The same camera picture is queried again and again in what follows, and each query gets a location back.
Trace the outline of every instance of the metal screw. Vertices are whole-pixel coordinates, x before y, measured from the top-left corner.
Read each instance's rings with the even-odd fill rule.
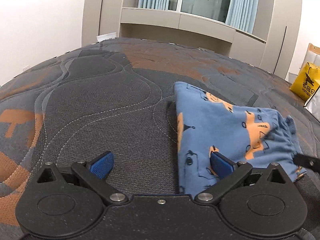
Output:
[[[165,201],[164,199],[158,199],[158,204],[163,205],[163,204],[165,204],[165,203],[166,203],[166,201]]]
[[[122,193],[114,193],[110,196],[110,199],[115,202],[120,202],[125,200],[125,195]]]
[[[210,201],[213,199],[213,196],[210,193],[200,193],[198,199],[201,201]]]

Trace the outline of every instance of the mattress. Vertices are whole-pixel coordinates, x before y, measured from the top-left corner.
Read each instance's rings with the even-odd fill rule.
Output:
[[[212,51],[102,41],[40,63],[0,87],[1,240],[22,236],[15,205],[47,161],[67,166],[109,150],[115,166],[107,181],[120,191],[178,193],[176,81],[233,105],[290,115],[303,153],[320,153],[320,124],[283,79]],[[320,177],[308,171],[295,185],[308,206],[301,236],[320,239]]]

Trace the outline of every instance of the quilted mattress cover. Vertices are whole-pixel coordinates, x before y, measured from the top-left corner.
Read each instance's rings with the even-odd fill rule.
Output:
[[[320,124],[283,79],[214,52],[139,39],[102,41],[0,87],[0,239],[22,236],[15,205],[47,161],[67,166],[110,150],[115,166],[107,181],[120,191],[178,193],[176,81],[233,105],[291,115],[303,153],[319,155]],[[320,239],[320,177],[308,171],[295,185],[308,206],[301,235]]]

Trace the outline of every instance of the window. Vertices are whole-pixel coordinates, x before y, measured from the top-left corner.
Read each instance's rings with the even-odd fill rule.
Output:
[[[230,0],[182,0],[181,12],[226,22]]]
[[[178,4],[178,0],[169,0],[168,10],[176,11],[177,4]]]
[[[169,10],[226,22],[230,0],[169,0]]]

